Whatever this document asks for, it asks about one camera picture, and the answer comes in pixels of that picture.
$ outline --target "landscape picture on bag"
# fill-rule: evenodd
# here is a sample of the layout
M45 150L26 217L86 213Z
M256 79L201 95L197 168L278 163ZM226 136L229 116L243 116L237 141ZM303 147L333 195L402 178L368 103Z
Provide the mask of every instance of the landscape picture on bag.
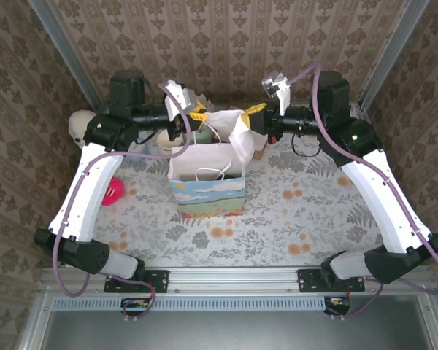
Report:
M245 179L223 181L170 181L184 217L243 215Z

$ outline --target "yellow object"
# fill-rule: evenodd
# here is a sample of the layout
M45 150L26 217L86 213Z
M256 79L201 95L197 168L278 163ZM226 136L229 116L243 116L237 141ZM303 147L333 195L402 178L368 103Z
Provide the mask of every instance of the yellow object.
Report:
M245 110L242 113L242 121L245 123L247 128L251 129L250 127L250 114L255 114L260 111L262 111L266 107L266 104L256 104L255 106L251 106L247 110Z
M190 112L190 117L193 120L201 120L204 123L207 119L207 114L206 113L198 113L198 112Z
M202 109L207 109L207 108L199 100L196 100L196 108L192 112L197 113Z

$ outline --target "aluminum frame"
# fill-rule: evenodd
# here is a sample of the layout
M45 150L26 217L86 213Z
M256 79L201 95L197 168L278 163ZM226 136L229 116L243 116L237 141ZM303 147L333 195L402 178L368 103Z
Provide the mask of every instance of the aluminum frame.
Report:
M91 73L86 70L78 57L77 51L66 36L57 15L53 12L50 2L48 0L30 0L30 3L89 104L93 110L97 111L104 102L101 94L94 87Z
M341 293L303 293L299 291L297 270L316 268L316 266L291 267L253 267L253 268L161 268L169 270L169 289L165 296L169 298L184 297L315 297L337 296ZM62 279L71 290L81 288L85 278L83 271L72 267L61 268ZM408 273L405 278L424 287L434 287L426 266L420 266ZM83 297L107 298L104 293L105 277L95 275L91 277ZM378 284L365 281L365 292L354 295L373 295ZM121 297L148 297L148 294L111 293L111 296ZM430 341L434 350L438 350L438 298L425 295L416 289L395 281L386 285L383 295L417 295L422 310ZM45 331L52 312L55 298L64 296L57 285L51 268L45 268L41 283L37 291L36 300L28 319L26 330L20 345L20 350L41 349Z
M409 4L407 4L396 29L394 29L385 50L358 100L358 104L360 104L363 110L367 110L370 104L372 104L374 97L377 95L389 71L399 57L399 54L428 3L429 0L415 0L409 1Z

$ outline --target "white tissue paper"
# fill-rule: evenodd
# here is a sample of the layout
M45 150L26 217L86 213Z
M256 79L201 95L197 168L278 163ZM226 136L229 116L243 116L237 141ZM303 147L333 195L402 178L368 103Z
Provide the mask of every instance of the white tissue paper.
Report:
M222 141L229 142L229 136L236 127L237 119L240 119L242 113L241 109L207 113L206 124L218 132Z
M251 131L246 126L242 118L239 117L237 118L235 127L228 138L237 154L237 158L239 158L240 163L243 164L243 166L247 166L253 157L253 153L255 153L256 143L253 138L254 133L254 131Z
M236 110L240 109L237 106L230 105L230 110ZM263 148L266 146L266 143L268 142L268 136L267 135L260 135L259 133L256 133L255 131L251 131L251 134L253 135L253 141L255 142L255 151L262 151Z

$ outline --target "bag handle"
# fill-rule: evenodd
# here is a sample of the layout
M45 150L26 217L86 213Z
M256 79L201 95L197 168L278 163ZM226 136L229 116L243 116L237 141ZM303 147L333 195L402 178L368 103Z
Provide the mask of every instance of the bag handle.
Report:
M198 168L195 170L195 179L196 181L198 180L198 171L199 170L211 170L211 171L218 171L220 175L222 175L222 177L220 178L220 180L224 180L224 177L226 176L226 171L232 166L232 161L228 162L227 165L224 167L224 169L219 170L219 169L212 169L212 168Z
M213 128L211 125L206 124L205 122L204 122L203 124L205 124L209 129L211 129L212 132L217 136L217 138L218 138L218 140L219 140L219 143L218 143L218 144L222 144L222 139L220 138L218 132L217 132L216 130L214 130L214 128ZM192 134L193 134L193 143L194 143L194 144L197 144L197 143L196 143L196 131L194 131Z

